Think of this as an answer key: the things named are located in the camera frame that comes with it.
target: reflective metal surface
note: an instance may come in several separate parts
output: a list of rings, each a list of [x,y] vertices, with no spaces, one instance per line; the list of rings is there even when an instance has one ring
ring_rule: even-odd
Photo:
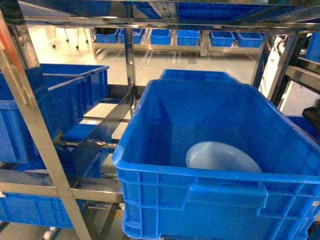
[[[251,80],[251,85],[253,85],[257,89],[259,89],[260,83],[262,81],[268,58],[275,44],[275,40],[275,36],[269,36],[267,34],[263,36],[263,41],[260,46],[259,58],[255,63]]]
[[[72,16],[24,16],[27,23],[36,21],[44,25],[99,28],[193,29],[226,32],[256,32],[270,34],[312,33],[320,31],[319,23],[247,22],[149,18],[101,18]]]
[[[284,95],[289,77],[285,76],[288,65],[294,66],[297,63],[301,49],[305,43],[306,34],[295,34],[289,36],[283,54],[280,57],[278,63],[278,70],[276,71],[271,89],[268,95],[268,99],[275,106],[279,106],[282,96]]]
[[[76,199],[98,202],[123,203],[122,186],[117,180],[103,178],[79,178],[70,191]],[[0,170],[0,191],[59,197],[49,174]]]
[[[297,66],[288,66],[285,75],[287,75],[291,81],[303,85],[317,94],[320,94],[319,74],[307,71]]]
[[[77,176],[82,176],[104,145],[112,142],[111,135],[120,124],[119,121],[113,121],[113,119],[125,118],[130,110],[131,103],[132,92],[130,91],[121,102],[111,110],[105,119],[71,152],[70,157],[74,162]]]

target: empty blue crate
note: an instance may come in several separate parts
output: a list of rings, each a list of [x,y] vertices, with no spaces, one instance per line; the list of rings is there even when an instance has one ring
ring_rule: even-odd
[[[144,33],[145,33],[144,29],[133,29],[133,43],[140,44]],[[125,43],[125,30],[121,29],[118,36],[120,39],[120,43],[124,44]]]
[[[235,40],[234,34],[228,31],[211,31],[210,38],[213,47],[231,47]]]
[[[81,86],[84,93],[83,111],[86,113],[101,100],[108,96],[108,69],[103,65],[76,65],[76,64],[40,64],[43,73],[84,77]]]
[[[262,35],[256,32],[238,32],[236,38],[241,48],[259,48],[263,40]]]
[[[83,174],[87,178],[100,178],[100,168],[110,150],[104,148]],[[46,181],[48,186],[53,183],[50,179],[39,179],[40,184]],[[3,192],[5,197],[0,199],[0,221],[20,224],[33,224],[46,227],[70,229],[73,224],[67,211],[58,197],[47,197],[31,194]],[[85,200],[77,200],[82,214]]]
[[[201,81],[225,84],[240,83],[234,77],[223,71],[165,69],[159,79],[175,81]]]
[[[116,44],[119,33],[119,28],[97,28],[95,30],[95,41],[101,44]]]
[[[186,166],[217,141],[262,173]],[[147,84],[112,157],[135,239],[305,240],[320,211],[320,146],[246,84]]]
[[[153,29],[151,31],[151,44],[170,45],[170,30],[168,29]]]
[[[312,33],[305,58],[318,63],[320,62],[320,32]]]
[[[199,42],[199,31],[178,30],[177,44],[181,46],[197,46]]]
[[[83,119],[81,85],[85,79],[51,74],[45,74],[44,79],[62,130],[67,132]],[[2,73],[0,86],[0,162],[28,163],[39,153]]]

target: metal shelf frame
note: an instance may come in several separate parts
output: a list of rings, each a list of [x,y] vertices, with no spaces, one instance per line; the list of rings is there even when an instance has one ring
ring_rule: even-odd
[[[288,35],[285,51],[281,55],[269,99],[278,106],[289,81],[303,84],[320,93],[318,82],[320,79],[320,64],[298,58],[306,34],[320,31],[319,23],[303,22],[320,18],[320,2],[287,0],[285,5],[298,5],[301,9],[273,18],[269,17],[272,21],[254,21],[254,19],[268,16],[283,6],[278,4],[277,0],[241,1],[242,4],[272,5],[272,8],[235,21],[180,20],[177,18],[173,6],[170,5],[186,2],[186,0],[149,0],[148,2],[159,13],[161,19],[135,18],[133,5],[125,6],[125,17],[112,19],[77,16],[23,16],[18,0],[3,0],[0,4],[0,69],[49,173],[0,169],[0,191],[61,198],[80,240],[99,240],[106,236],[115,214],[114,210],[118,208],[119,203],[124,202],[122,194],[119,193],[121,184],[119,181],[111,179],[67,178],[63,164],[66,158],[68,161],[72,160],[75,170],[81,172],[86,165],[79,164],[79,160],[86,159],[87,163],[91,163],[102,148],[114,148],[115,144],[107,143],[106,133],[110,136],[127,112],[130,111],[133,114],[135,111],[137,99],[144,87],[136,86],[134,48],[137,50],[139,48],[147,49],[150,45],[133,44],[134,28],[202,30],[206,37],[202,40],[203,46],[199,46],[204,47],[204,50],[199,49],[199,51],[203,54],[206,51],[218,51],[217,48],[210,46],[208,37],[211,30],[265,33],[261,47],[258,50],[255,49],[255,51],[258,51],[255,52],[258,53],[258,58],[251,83],[256,88],[261,83],[269,53],[275,42],[275,35]],[[239,1],[187,0],[187,2],[237,4]],[[54,110],[49,93],[45,100],[38,95],[39,91],[46,93],[48,88],[28,32],[28,23],[64,27],[126,28],[124,48],[128,85],[126,87],[110,86],[110,96],[121,96],[122,100],[106,118],[100,119],[101,123],[79,143],[67,143],[65,141],[63,132],[60,131],[57,124],[59,117]],[[118,44],[113,46],[115,48],[123,47],[123,45]],[[93,47],[100,48],[101,46],[96,43]],[[177,51],[183,51],[182,48],[179,48],[180,46],[173,47],[177,48]],[[157,50],[157,46],[152,46],[152,48],[152,50]],[[68,144],[76,145],[72,153],[69,153],[67,149]],[[95,230],[92,221],[90,221],[92,217],[88,214],[88,211],[86,211],[85,219],[82,217],[76,199],[113,203],[113,210],[107,217],[104,232],[99,234]]]

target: white floor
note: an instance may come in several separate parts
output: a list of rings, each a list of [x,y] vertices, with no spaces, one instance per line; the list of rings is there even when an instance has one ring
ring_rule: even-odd
[[[58,28],[56,31],[56,48],[52,48],[52,26],[30,26],[29,31],[40,63],[109,65],[109,84],[127,84],[124,50],[105,50],[96,56],[92,52],[91,44],[85,43],[85,35],[82,29],[80,30],[78,50],[76,49],[77,32],[75,29],[67,29],[69,37],[69,43],[67,43],[65,41],[64,30]],[[254,66],[255,60],[252,56],[247,55],[232,55],[229,57],[209,56],[201,58],[192,53],[180,52],[144,51],[135,53],[136,84],[141,86],[145,86],[149,80],[158,79],[164,69],[223,71],[229,73],[242,83],[249,83],[252,78]],[[293,96],[294,101],[298,98],[299,97],[295,95]],[[312,103],[313,101],[314,98],[311,97],[309,102]],[[294,109],[295,105],[296,104],[293,104],[290,110]],[[114,105],[100,104],[90,111],[87,116],[105,117],[112,107],[114,107]],[[126,125],[126,123],[122,123],[112,137],[119,139]],[[111,165],[111,160],[108,158],[102,167],[102,171],[105,173],[112,172],[113,170],[110,169]],[[46,227],[11,223],[0,234],[0,240],[39,240],[46,230]],[[73,229],[63,229],[56,239],[77,240],[78,237]],[[117,214],[107,239],[124,239],[121,231],[121,215]]]

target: crate rim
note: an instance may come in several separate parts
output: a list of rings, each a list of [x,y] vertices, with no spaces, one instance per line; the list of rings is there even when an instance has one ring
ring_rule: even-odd
[[[231,32],[231,31],[225,31],[224,33],[231,33],[231,36],[232,36],[232,37],[214,36],[214,32],[218,32],[218,31],[210,31],[210,37],[215,38],[215,39],[228,39],[228,40],[229,40],[229,39],[233,39],[233,40],[236,39],[234,33]]]
[[[88,76],[97,74],[96,72],[101,72],[103,70],[108,70],[110,66],[108,65],[94,65],[94,64],[71,64],[71,63],[40,63],[41,65],[67,65],[67,66],[97,66],[94,70],[85,71],[81,74],[68,74],[68,73],[43,73],[43,75],[56,75],[56,76]]]
[[[239,82],[237,79],[235,79],[233,76],[231,76],[229,73],[225,72],[225,71],[206,71],[206,70],[184,70],[184,69],[174,69],[174,68],[165,68],[159,78],[159,80],[165,80],[163,79],[163,77],[166,75],[166,72],[167,71],[171,71],[171,70],[174,70],[174,71],[181,71],[181,72],[185,72],[185,71],[192,71],[192,72],[207,72],[207,73],[222,73],[222,74],[225,74],[227,75],[229,78],[233,79],[235,81],[234,84],[241,84],[241,82]]]
[[[132,132],[135,128],[135,122],[137,115],[139,114],[142,106],[147,101],[147,95],[145,94],[151,88],[153,83],[159,82],[159,80],[150,80],[145,87],[145,90],[141,96],[139,104],[131,117],[131,120],[126,127],[122,138],[120,139],[116,149],[114,150],[112,156],[113,164],[121,170],[127,171],[139,171],[139,172],[150,172],[157,174],[167,174],[167,175],[177,175],[179,171],[179,176],[189,176],[189,177],[200,177],[200,178],[211,178],[211,179],[224,179],[224,180],[237,180],[237,181],[250,181],[250,182],[277,182],[277,183],[298,183],[298,184],[320,184],[320,176],[311,176],[311,175],[298,175],[298,174],[280,174],[280,173],[256,173],[256,172],[241,172],[241,171],[222,171],[222,170],[211,170],[211,169],[197,169],[197,168],[188,168],[188,167],[177,167],[177,166],[159,166],[151,164],[142,164],[142,163],[129,163],[122,160],[124,151],[128,142],[130,141]],[[200,82],[197,84],[206,84],[206,85],[230,85],[230,83],[213,83],[213,82]],[[239,84],[243,88],[250,88],[254,90],[254,94],[262,95],[255,87],[249,84]],[[279,116],[290,125],[297,133],[304,138],[312,147],[316,148],[320,152],[320,146],[315,142],[310,140],[310,138],[297,126],[294,124],[282,113],[280,112],[271,102],[266,102],[273,111],[279,113]]]

